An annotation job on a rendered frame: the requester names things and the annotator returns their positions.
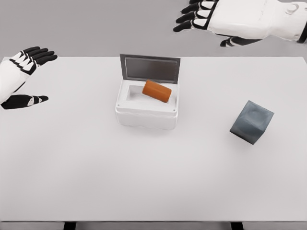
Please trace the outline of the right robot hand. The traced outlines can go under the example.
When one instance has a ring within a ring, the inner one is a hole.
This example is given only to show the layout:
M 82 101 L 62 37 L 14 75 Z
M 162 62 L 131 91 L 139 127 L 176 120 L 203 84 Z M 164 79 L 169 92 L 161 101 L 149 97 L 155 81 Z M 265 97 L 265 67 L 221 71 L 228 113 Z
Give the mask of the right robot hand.
M 189 0 L 173 31 L 204 30 L 227 36 L 221 47 L 245 46 L 272 35 L 273 6 L 271 0 Z

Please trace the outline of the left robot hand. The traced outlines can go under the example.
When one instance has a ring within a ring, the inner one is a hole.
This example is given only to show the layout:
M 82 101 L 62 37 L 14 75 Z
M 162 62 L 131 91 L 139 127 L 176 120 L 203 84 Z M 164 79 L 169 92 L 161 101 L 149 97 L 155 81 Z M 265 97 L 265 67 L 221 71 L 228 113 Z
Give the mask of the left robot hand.
M 0 63 L 0 106 L 5 110 L 20 109 L 43 103 L 45 95 L 16 94 L 36 69 L 58 58 L 54 51 L 39 46 L 19 51 Z

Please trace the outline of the orange cylinder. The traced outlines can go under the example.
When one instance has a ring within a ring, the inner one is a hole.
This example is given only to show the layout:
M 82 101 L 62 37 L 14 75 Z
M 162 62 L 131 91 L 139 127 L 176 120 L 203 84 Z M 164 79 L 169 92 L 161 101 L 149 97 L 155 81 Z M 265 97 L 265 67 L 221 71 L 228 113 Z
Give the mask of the orange cylinder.
M 167 103 L 171 96 L 172 90 L 159 83 L 147 80 L 142 90 L 142 93 L 156 100 Z

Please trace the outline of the white open box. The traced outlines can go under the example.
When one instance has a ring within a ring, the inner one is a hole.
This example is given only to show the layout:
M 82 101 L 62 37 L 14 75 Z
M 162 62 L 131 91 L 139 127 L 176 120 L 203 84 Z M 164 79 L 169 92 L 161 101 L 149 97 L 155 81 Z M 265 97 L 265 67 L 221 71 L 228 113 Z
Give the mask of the white open box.
M 143 94 L 144 81 L 122 80 L 115 106 L 118 122 L 126 126 L 174 129 L 178 118 L 179 85 L 162 85 L 172 90 L 167 103 Z

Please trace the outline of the grey cube block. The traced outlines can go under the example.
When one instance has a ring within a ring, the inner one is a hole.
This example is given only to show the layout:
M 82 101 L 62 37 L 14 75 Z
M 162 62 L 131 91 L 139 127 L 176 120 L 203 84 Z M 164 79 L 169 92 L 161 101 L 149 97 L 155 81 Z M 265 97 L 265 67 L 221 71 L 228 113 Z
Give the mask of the grey cube block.
M 266 131 L 274 112 L 248 100 L 230 132 L 254 145 Z

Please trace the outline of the grey box lid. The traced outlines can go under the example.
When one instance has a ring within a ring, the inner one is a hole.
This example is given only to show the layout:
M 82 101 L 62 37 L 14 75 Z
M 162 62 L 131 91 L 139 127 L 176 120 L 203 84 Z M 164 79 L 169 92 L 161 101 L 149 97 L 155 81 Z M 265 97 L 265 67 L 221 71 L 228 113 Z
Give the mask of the grey box lid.
M 177 84 L 181 58 L 120 54 L 122 77 L 130 81 Z

